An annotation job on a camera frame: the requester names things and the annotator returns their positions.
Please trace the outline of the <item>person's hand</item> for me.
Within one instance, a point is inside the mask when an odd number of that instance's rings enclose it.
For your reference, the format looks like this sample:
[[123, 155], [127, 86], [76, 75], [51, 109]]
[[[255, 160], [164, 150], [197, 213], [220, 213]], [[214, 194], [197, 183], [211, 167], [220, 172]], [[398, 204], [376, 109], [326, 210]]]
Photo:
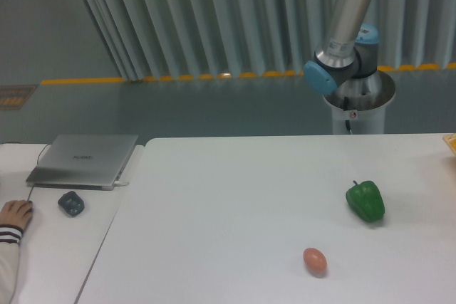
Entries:
[[28, 200], [13, 200], [5, 203], [0, 213], [0, 223], [2, 226], [13, 226], [25, 231], [27, 226], [24, 218], [29, 205]]

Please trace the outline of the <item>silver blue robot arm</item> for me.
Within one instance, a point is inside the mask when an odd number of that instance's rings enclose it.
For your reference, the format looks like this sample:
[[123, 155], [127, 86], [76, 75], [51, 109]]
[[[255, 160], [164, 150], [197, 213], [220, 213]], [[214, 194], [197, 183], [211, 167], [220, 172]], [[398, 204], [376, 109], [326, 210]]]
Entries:
[[377, 71], [378, 31], [362, 27], [371, 0], [335, 0], [333, 15], [313, 59], [304, 65], [310, 86], [329, 95], [351, 78]]

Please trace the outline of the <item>forearm in white sleeve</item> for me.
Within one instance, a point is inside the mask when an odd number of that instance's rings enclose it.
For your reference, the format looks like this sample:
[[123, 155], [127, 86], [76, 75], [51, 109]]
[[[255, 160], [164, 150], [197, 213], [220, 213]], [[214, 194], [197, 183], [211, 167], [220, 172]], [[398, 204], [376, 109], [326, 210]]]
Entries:
[[1, 225], [1, 303], [10, 303], [14, 295], [22, 233], [18, 226]]

